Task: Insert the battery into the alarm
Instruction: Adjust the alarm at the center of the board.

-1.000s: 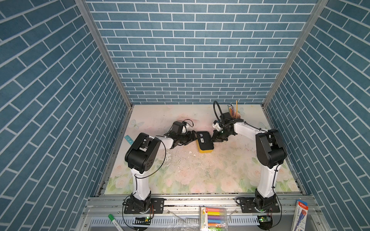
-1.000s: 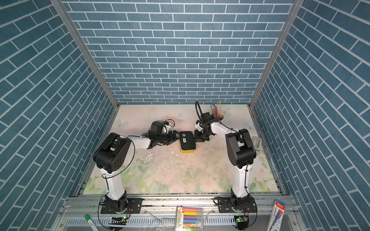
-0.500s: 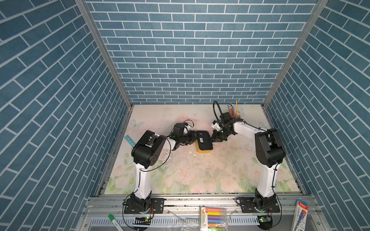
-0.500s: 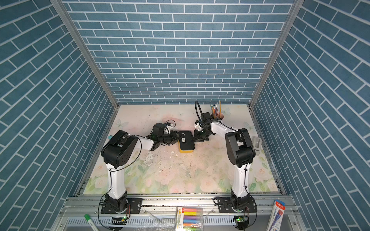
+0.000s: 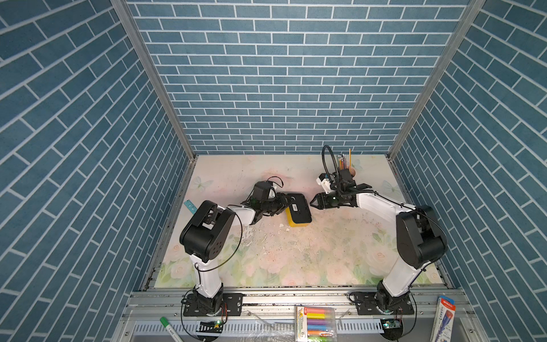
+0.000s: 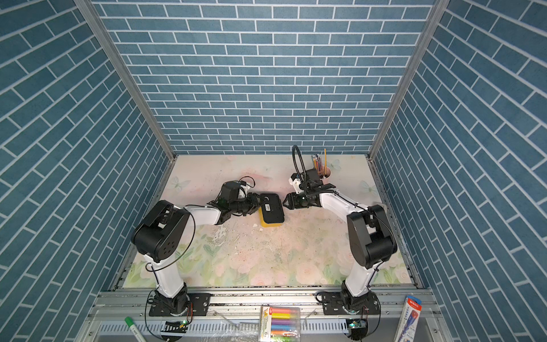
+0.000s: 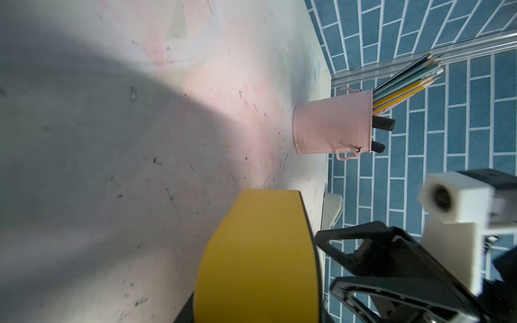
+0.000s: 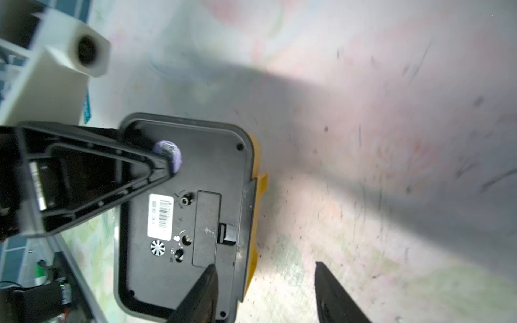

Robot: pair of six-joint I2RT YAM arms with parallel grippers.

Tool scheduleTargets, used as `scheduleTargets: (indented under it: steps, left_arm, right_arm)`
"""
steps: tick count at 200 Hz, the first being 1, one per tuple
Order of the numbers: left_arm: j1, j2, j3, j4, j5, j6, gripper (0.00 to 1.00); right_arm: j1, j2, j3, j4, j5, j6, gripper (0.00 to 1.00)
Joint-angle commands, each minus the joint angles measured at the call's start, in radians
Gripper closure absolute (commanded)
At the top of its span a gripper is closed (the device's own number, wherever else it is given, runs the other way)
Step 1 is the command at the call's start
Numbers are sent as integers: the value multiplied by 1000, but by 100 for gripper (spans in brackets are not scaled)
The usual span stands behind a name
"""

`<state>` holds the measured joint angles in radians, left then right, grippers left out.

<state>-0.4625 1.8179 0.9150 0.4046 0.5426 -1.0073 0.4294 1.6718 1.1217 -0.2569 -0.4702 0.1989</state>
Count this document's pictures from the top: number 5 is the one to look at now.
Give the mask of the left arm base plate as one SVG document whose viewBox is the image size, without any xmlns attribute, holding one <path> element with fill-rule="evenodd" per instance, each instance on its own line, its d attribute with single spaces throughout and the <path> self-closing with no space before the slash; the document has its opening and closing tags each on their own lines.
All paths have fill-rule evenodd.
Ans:
<svg viewBox="0 0 547 342">
<path fill-rule="evenodd" d="M 210 299 L 191 293 L 185 299 L 183 316 L 241 316 L 243 297 L 243 293 L 223 293 Z"/>
</svg>

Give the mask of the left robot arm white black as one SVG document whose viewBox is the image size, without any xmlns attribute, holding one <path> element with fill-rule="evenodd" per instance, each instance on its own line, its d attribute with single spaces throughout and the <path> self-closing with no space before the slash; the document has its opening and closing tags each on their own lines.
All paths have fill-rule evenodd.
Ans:
<svg viewBox="0 0 547 342">
<path fill-rule="evenodd" d="M 281 214 L 296 201 L 295 194 L 279 192 L 282 182 L 257 182 L 249 196 L 239 205 L 221 207 L 205 200 L 186 224 L 179 243 L 189 255 L 197 276 L 192 289 L 192 303 L 200 313 L 213 316 L 225 308 L 224 285 L 216 258 L 224 248 L 233 225 L 241 229 L 255 225 L 263 217 Z"/>
</svg>

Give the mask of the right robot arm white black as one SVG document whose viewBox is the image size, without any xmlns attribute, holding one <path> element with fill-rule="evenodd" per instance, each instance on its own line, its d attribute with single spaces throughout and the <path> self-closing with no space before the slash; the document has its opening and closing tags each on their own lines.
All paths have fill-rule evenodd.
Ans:
<svg viewBox="0 0 547 342">
<path fill-rule="evenodd" d="M 397 202 L 375 191 L 368 184 L 358 185 L 347 169 L 321 173 L 316 182 L 323 189 L 310 202 L 322 209 L 357 207 L 375 213 L 395 227 L 399 257 L 377 285 L 374 302 L 382 314 L 397 311 L 410 295 L 410 287 L 427 266 L 441 259 L 448 250 L 446 234 L 434 210 Z"/>
</svg>

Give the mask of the yellow alarm clock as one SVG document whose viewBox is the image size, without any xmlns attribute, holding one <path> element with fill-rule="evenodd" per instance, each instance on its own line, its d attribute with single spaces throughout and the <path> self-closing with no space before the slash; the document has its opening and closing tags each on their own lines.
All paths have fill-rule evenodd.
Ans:
<svg viewBox="0 0 547 342">
<path fill-rule="evenodd" d="M 289 206 L 286 214 L 290 227 L 305 227 L 312 223 L 312 215 L 306 197 L 302 193 L 287 193 Z"/>
</svg>

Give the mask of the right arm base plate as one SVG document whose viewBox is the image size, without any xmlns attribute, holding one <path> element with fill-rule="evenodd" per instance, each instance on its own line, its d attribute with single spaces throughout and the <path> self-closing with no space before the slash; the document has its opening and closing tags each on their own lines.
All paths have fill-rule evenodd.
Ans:
<svg viewBox="0 0 547 342">
<path fill-rule="evenodd" d="M 358 315 L 412 315 L 415 313 L 410 295 L 391 297 L 389 294 L 373 292 L 351 292 L 350 302 L 356 305 Z"/>
</svg>

